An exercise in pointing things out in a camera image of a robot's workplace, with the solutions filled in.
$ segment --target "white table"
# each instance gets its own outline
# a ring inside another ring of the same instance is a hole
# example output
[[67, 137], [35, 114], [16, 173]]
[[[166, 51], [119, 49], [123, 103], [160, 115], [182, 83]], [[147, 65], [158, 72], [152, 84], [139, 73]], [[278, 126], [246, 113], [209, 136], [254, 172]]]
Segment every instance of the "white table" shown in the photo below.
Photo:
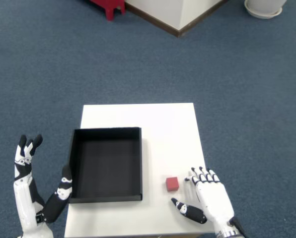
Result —
[[[184, 178], [191, 167], [204, 166], [192, 103], [85, 105], [81, 128], [142, 128], [143, 200], [70, 204], [66, 238], [201, 234], [213, 232], [183, 217], [172, 197], [199, 206]], [[167, 177], [178, 177], [179, 190], [167, 192]]]

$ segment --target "red block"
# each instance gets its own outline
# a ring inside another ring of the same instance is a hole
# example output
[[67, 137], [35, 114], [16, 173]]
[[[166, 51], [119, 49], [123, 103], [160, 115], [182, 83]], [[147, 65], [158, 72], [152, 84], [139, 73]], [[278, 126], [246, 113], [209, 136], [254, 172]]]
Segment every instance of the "red block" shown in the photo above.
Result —
[[179, 189], [178, 178], [177, 177], [167, 178], [166, 186], [167, 186], [168, 192], [177, 191]]

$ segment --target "red object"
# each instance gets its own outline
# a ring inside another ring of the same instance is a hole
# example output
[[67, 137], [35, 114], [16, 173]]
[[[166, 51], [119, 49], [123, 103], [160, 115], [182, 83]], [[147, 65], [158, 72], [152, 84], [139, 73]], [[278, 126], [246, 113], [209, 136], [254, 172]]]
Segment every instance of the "red object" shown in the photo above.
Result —
[[124, 0], [91, 0], [91, 2], [103, 7], [106, 12], [106, 19], [112, 21], [114, 18], [114, 9], [120, 7], [122, 14], [125, 14]]
[[168, 192], [177, 191], [179, 189], [178, 178], [177, 177], [167, 178], [166, 186], [167, 186]]

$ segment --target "black box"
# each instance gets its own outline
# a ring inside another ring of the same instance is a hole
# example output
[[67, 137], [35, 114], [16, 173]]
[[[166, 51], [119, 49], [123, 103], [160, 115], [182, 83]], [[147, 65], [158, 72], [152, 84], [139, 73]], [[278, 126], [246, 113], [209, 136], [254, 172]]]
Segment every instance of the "black box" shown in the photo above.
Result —
[[70, 168], [70, 203], [142, 200], [141, 128], [74, 130]]

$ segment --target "robotic hand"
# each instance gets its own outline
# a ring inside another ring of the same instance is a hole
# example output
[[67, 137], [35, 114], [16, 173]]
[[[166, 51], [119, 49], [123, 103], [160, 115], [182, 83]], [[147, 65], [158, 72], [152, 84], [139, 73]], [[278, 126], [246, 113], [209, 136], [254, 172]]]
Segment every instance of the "robotic hand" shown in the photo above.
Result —
[[213, 170], [202, 167], [191, 168], [195, 176], [185, 178], [196, 187], [201, 209], [189, 206], [172, 198], [174, 205], [180, 213], [201, 224], [207, 219], [214, 225], [217, 238], [246, 238], [244, 230], [238, 219], [234, 216], [234, 210], [224, 185]]
[[72, 176], [68, 165], [62, 169], [62, 179], [57, 191], [45, 203], [39, 195], [32, 177], [32, 157], [42, 143], [42, 136], [26, 143], [22, 135], [14, 158], [14, 195], [23, 235], [19, 238], [53, 238], [46, 223], [56, 221], [72, 193]]

